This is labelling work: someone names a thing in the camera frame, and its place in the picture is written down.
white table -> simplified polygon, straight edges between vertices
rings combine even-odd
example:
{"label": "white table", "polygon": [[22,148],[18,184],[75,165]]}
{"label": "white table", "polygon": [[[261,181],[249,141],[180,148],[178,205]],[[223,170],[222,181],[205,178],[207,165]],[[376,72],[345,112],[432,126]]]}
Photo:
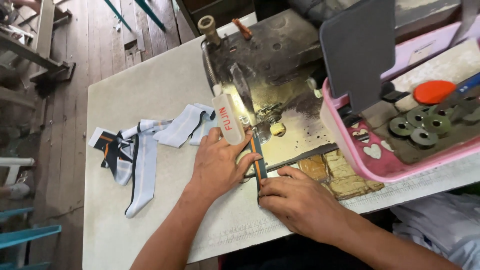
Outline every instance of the white table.
{"label": "white table", "polygon": [[[210,104],[201,40],[197,38],[90,86],[87,137],[96,127],[117,132],[135,126],[140,119],[174,118],[186,104]],[[158,145],[157,150],[154,198],[137,216],[127,219],[124,211],[130,203],[132,183],[124,187],[114,182],[110,170],[100,167],[103,153],[87,146],[84,270],[128,269],[175,205],[192,175],[197,147]],[[480,159],[475,155],[342,203],[358,213],[374,211],[474,183],[479,173]],[[248,181],[218,199],[200,226],[189,262],[289,234],[271,213],[257,206],[256,196],[255,181]]]}

industrial sewing machine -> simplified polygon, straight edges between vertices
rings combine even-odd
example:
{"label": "industrial sewing machine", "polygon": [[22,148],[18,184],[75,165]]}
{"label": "industrial sewing machine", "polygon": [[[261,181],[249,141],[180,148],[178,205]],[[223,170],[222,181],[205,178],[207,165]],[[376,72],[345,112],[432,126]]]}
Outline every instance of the industrial sewing machine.
{"label": "industrial sewing machine", "polygon": [[[318,26],[357,1],[324,1],[313,7],[306,1],[290,1],[295,10],[252,25],[250,38],[242,32],[219,37],[211,16],[199,21],[208,40],[202,43],[202,49],[210,85],[220,84],[223,92],[232,95],[236,115],[255,127],[262,144],[271,135],[283,136],[287,132],[282,113],[305,102],[299,96],[315,91],[315,96],[321,98],[318,89],[327,72]],[[448,8],[444,2],[430,0],[428,10],[414,1],[397,6],[396,43],[429,32],[432,25],[438,28],[455,20],[460,0]]]}

pink plastic box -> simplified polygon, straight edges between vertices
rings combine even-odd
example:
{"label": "pink plastic box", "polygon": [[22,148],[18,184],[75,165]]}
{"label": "pink plastic box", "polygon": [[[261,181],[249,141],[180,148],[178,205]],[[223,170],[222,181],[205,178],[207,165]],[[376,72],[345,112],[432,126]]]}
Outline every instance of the pink plastic box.
{"label": "pink plastic box", "polygon": [[[460,22],[457,22],[398,44],[395,48],[395,65],[392,69],[383,73],[382,78],[390,77],[406,69],[412,53],[418,48],[430,44],[432,46],[430,54],[446,49],[459,27]],[[464,36],[464,38],[473,37],[480,37],[480,15],[477,16],[475,23]],[[333,98],[328,79],[325,80],[322,91],[324,95],[324,101],[320,110],[322,121],[332,133],[338,147],[342,150],[353,170],[366,179],[384,183],[395,182],[407,176],[438,167],[480,151],[480,136],[478,136],[432,155],[418,163],[406,165],[393,152],[381,145],[382,139],[370,132],[365,123],[361,122],[358,128],[346,128],[344,126],[336,110],[349,102],[348,96]],[[368,143],[358,141],[353,137],[352,133],[355,131],[359,132],[361,129],[369,131],[370,140]],[[377,144],[380,147],[380,159],[370,157],[363,150],[364,147],[371,147],[373,144]]]}

